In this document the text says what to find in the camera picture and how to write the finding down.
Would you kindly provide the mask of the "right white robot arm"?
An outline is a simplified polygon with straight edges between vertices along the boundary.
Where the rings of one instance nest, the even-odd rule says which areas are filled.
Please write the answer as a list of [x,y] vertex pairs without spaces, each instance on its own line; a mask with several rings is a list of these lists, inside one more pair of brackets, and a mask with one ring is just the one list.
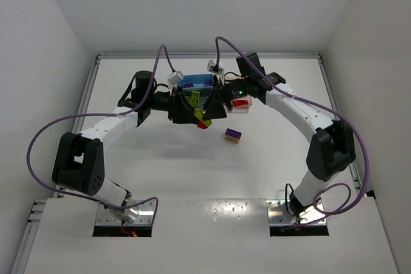
[[232,101],[251,96],[279,112],[303,134],[310,144],[306,157],[308,170],[286,202],[286,209],[297,217],[316,204],[337,174],[355,160],[353,130],[343,119],[332,119],[315,108],[313,103],[296,96],[279,74],[267,74],[256,53],[238,56],[236,62],[239,78],[225,81],[220,64],[209,61],[207,70],[216,78],[205,105],[205,115],[218,119],[218,107],[230,110]]

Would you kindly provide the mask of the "red curved lego brick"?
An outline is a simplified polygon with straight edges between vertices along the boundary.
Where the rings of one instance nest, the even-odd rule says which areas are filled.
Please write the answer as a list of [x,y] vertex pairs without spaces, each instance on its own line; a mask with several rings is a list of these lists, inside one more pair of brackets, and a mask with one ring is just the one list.
[[251,102],[248,99],[236,99],[231,101],[232,109],[249,109]]

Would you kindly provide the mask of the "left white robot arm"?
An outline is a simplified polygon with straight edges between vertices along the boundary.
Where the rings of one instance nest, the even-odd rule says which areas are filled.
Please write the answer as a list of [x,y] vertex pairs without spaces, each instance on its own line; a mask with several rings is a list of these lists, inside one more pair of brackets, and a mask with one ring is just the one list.
[[105,175],[104,151],[126,132],[140,126],[152,110],[167,112],[177,124],[201,126],[200,111],[191,106],[177,88],[158,92],[150,71],[134,74],[118,101],[112,117],[106,117],[79,133],[65,133],[59,142],[52,181],[122,210],[130,204],[128,190]]

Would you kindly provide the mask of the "purple flower lego brick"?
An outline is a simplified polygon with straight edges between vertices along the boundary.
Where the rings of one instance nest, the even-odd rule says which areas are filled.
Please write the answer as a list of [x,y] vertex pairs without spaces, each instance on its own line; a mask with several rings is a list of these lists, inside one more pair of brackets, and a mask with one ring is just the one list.
[[185,84],[181,85],[181,87],[183,89],[190,89],[190,88],[193,88],[194,85],[193,85],[193,83],[185,83]]

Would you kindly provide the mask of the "red green striped lego stack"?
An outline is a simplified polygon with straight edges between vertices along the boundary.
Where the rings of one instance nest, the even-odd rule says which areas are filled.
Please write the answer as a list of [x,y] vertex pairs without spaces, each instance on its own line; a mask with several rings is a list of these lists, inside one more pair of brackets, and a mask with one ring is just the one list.
[[205,120],[204,119],[204,113],[199,108],[196,108],[194,110],[194,116],[198,120],[198,123],[197,123],[198,128],[207,129],[212,125],[211,120]]

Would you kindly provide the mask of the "purple yellow lego stack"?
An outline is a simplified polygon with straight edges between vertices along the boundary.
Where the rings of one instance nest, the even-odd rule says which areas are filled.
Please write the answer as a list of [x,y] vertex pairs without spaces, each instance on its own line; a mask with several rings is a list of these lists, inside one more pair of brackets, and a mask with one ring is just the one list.
[[241,132],[230,129],[230,128],[227,128],[225,133],[224,133],[224,138],[229,140],[229,141],[239,143],[240,139],[241,139],[241,135],[242,135]]

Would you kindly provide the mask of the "green lego brick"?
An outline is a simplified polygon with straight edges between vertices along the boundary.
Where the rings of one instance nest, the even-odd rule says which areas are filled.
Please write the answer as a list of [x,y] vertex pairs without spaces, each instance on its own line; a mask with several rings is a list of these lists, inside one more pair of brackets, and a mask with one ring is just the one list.
[[192,91],[190,96],[190,103],[193,107],[200,106],[200,92],[199,91]]

